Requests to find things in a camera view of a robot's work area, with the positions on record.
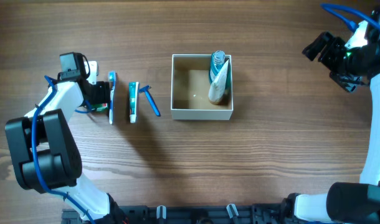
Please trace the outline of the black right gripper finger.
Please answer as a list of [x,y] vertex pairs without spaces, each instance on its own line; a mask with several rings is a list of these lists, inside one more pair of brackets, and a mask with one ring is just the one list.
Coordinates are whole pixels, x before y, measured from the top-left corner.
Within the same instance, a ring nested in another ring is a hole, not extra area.
[[330,78],[348,93],[354,92],[358,86],[364,86],[362,77],[349,77],[346,75],[330,72]]
[[332,56],[329,54],[325,47],[330,47],[335,37],[330,32],[322,32],[311,44],[306,46],[302,50],[302,54],[306,56],[310,61],[313,61],[317,55],[319,62],[324,60],[333,61]]

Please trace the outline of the white cream tube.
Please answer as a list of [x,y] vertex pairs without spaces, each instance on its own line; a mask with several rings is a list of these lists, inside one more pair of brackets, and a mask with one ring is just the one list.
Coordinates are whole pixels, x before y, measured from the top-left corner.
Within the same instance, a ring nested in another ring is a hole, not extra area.
[[227,77],[229,72],[229,61],[226,60],[220,70],[212,64],[209,72],[211,78],[211,86],[209,89],[208,97],[212,104],[219,104],[226,90]]

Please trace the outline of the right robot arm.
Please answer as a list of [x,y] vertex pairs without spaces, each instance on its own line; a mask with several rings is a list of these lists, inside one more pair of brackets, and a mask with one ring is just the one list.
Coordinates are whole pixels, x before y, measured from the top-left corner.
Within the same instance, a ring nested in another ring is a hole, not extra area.
[[347,49],[345,42],[322,32],[304,48],[309,60],[318,59],[330,78],[347,92],[366,77],[372,96],[368,154],[357,183],[336,182],[325,194],[295,197],[293,214],[300,220],[325,223],[380,223],[380,39]]

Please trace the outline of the green Dettol soap bar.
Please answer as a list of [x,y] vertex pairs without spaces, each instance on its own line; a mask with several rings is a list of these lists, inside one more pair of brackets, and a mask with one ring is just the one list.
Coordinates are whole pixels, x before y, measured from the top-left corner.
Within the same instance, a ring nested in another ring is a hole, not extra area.
[[92,112],[97,112],[97,113],[108,111],[109,110],[108,103],[91,105],[91,110]]

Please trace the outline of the teal mouthwash bottle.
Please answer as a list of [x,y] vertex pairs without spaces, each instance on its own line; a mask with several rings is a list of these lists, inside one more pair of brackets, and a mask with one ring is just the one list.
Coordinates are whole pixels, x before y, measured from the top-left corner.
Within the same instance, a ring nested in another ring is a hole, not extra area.
[[211,55],[211,62],[210,62],[210,69],[211,69],[211,65],[214,64],[217,67],[217,69],[220,70],[226,60],[229,61],[229,72],[228,72],[226,90],[225,90],[224,96],[228,95],[230,90],[231,90],[232,72],[231,72],[230,60],[226,59],[226,55],[223,51],[218,50]]

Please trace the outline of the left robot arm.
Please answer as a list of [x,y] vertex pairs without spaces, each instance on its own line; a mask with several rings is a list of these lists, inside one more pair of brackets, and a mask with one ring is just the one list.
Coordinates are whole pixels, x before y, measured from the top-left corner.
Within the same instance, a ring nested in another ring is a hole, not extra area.
[[92,85],[83,78],[46,80],[45,98],[25,116],[5,125],[18,184],[25,190],[58,197],[86,223],[127,223],[112,196],[97,189],[82,172],[82,159],[68,126],[78,107],[108,103],[110,84]]

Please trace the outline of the blue white toothbrush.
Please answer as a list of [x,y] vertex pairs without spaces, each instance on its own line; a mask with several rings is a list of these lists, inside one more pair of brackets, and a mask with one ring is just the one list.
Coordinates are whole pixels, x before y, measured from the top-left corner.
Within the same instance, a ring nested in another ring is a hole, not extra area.
[[110,87],[110,106],[109,106],[109,123],[113,124],[114,120],[114,94],[115,94],[115,86],[116,86],[116,71],[112,70],[108,73],[108,81],[111,84]]

